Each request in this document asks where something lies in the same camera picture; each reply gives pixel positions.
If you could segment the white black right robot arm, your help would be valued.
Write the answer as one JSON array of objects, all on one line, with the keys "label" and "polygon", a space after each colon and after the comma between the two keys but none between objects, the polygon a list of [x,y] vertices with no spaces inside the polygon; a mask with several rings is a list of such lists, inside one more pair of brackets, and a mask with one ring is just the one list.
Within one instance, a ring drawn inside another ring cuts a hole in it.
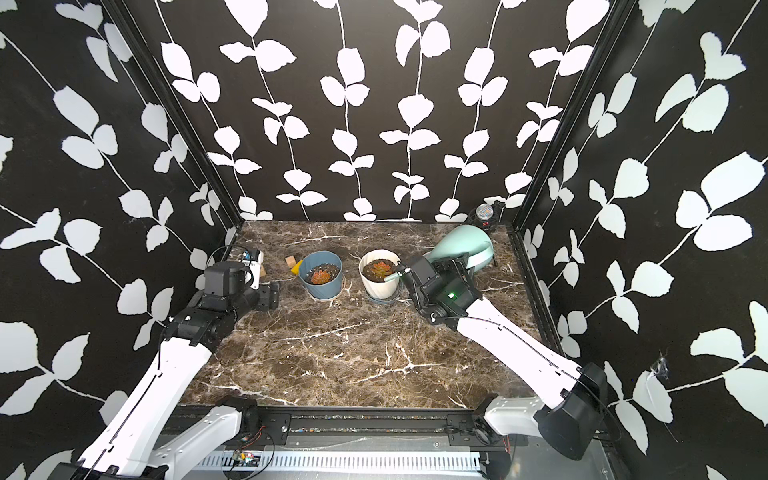
[{"label": "white black right robot arm", "polygon": [[540,437],[561,455],[579,460],[607,412],[607,376],[597,365],[580,366],[537,341],[476,288],[474,270],[492,257],[490,251],[415,256],[393,273],[427,322],[481,345],[533,390],[528,399],[491,400],[479,409],[479,424],[499,436]]}]

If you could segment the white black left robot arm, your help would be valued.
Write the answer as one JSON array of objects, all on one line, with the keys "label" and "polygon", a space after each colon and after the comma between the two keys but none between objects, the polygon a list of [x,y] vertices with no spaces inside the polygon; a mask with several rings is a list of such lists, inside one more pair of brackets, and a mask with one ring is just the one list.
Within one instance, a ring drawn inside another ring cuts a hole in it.
[{"label": "white black left robot arm", "polygon": [[245,314],[274,309],[275,284],[260,285],[263,254],[217,262],[205,283],[160,336],[155,359],[125,404],[80,458],[52,479],[181,479],[217,447],[253,442],[262,422],[256,401],[228,398],[163,445],[157,443],[191,381]]}]

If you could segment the mint green watering can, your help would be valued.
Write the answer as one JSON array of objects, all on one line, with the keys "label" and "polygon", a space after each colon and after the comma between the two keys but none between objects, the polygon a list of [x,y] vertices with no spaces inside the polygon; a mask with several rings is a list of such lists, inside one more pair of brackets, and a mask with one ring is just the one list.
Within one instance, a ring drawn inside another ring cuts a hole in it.
[{"label": "mint green watering can", "polygon": [[484,230],[472,225],[460,225],[451,230],[431,251],[419,257],[432,265],[439,260],[465,257],[467,270],[480,270],[491,263],[494,255],[492,240]]}]

